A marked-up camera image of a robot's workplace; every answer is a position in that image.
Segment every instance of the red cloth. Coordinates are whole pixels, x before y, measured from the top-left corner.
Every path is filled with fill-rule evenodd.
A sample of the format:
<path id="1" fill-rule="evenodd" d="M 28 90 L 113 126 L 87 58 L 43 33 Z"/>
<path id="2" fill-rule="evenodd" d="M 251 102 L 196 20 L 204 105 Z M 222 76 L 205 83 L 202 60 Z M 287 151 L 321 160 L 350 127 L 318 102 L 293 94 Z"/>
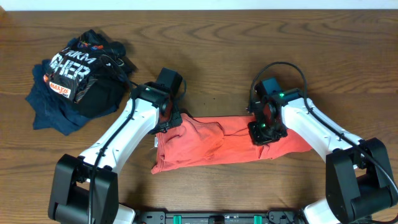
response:
<path id="1" fill-rule="evenodd" d="M 157 164 L 152 173 L 179 167 L 250 162 L 275 159 L 289 152 L 306 152 L 311 146 L 296 132 L 264 146 L 252 143 L 248 123 L 253 116 L 190 118 L 181 114 L 182 124 L 158 133 Z"/>

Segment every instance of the wood surface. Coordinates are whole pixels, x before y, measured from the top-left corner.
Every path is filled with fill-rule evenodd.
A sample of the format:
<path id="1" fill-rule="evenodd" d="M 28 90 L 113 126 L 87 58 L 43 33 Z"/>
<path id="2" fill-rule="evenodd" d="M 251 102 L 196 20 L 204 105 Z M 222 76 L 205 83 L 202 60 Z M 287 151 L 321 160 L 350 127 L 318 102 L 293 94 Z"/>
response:
<path id="1" fill-rule="evenodd" d="M 293 62 L 321 111 L 383 141 L 398 177 L 398 11 L 8 12 L 0 22 L 0 223 L 54 223 L 47 207 L 56 162 L 91 146 L 121 112 L 70 136 L 32 130 L 35 113 L 25 97 L 33 66 L 88 29 L 126 44 L 137 83 L 154 81 L 162 67 L 183 75 L 181 107 L 193 116 L 247 114 L 255 74 L 273 61 Z M 302 87 L 289 68 L 274 67 L 265 77 L 271 75 L 285 89 Z M 145 137 L 119 176 L 119 201 L 133 208 L 262 211 L 325 196 L 325 164 L 315 151 L 152 175 L 153 142 Z"/>

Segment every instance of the pile of clothes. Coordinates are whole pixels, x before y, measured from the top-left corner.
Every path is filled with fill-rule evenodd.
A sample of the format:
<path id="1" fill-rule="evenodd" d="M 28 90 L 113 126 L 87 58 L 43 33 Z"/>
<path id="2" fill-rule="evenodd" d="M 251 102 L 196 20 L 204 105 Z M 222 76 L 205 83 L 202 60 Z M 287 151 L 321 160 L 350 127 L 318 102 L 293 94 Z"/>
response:
<path id="1" fill-rule="evenodd" d="M 64 135 L 93 118 L 115 112 L 136 68 L 119 42 L 89 30 L 74 38 L 52 60 L 33 68 L 34 85 L 26 100 L 36 112 L 34 129 Z"/>

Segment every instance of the wooden table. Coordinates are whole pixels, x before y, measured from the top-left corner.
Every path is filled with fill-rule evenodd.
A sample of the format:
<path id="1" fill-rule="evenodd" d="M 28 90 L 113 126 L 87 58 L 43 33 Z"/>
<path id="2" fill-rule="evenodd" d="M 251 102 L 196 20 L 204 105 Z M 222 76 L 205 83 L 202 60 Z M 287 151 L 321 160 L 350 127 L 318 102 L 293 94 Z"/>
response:
<path id="1" fill-rule="evenodd" d="M 283 60 L 305 72 L 321 111 L 388 148 L 398 177 L 398 11 L 119 11 L 7 12 L 0 16 L 0 223 L 53 223 L 47 218 L 53 171 L 64 153 L 95 142 L 121 110 L 64 136 L 32 130 L 25 101 L 32 68 L 88 29 L 126 44 L 155 80 L 178 71 L 188 90 L 181 106 L 193 116 L 247 114 L 248 90 L 266 64 Z M 302 87 L 293 70 L 274 67 L 285 89 Z M 119 200 L 170 211 L 260 211 L 299 208 L 325 196 L 325 164 L 315 151 L 276 160 L 150 173 L 156 151 L 147 136 L 119 177 Z M 375 215 L 388 220 L 392 208 Z"/>

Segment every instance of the dark blue fabric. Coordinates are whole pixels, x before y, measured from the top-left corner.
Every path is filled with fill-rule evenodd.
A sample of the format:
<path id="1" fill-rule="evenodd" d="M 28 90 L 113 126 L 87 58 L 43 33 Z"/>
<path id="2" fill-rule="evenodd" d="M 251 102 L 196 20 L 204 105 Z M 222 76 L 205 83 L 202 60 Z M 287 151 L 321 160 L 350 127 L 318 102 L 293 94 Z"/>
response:
<path id="1" fill-rule="evenodd" d="M 59 98 L 57 93 L 44 83 L 43 76 L 49 63 L 50 60 L 43 60 L 42 64 L 35 65 L 32 71 L 35 83 L 26 100 L 36 111 L 33 129 L 54 128 L 67 136 L 74 131 L 78 131 L 90 118 L 73 110 L 67 102 Z M 120 101 L 97 118 L 115 112 L 119 103 Z"/>

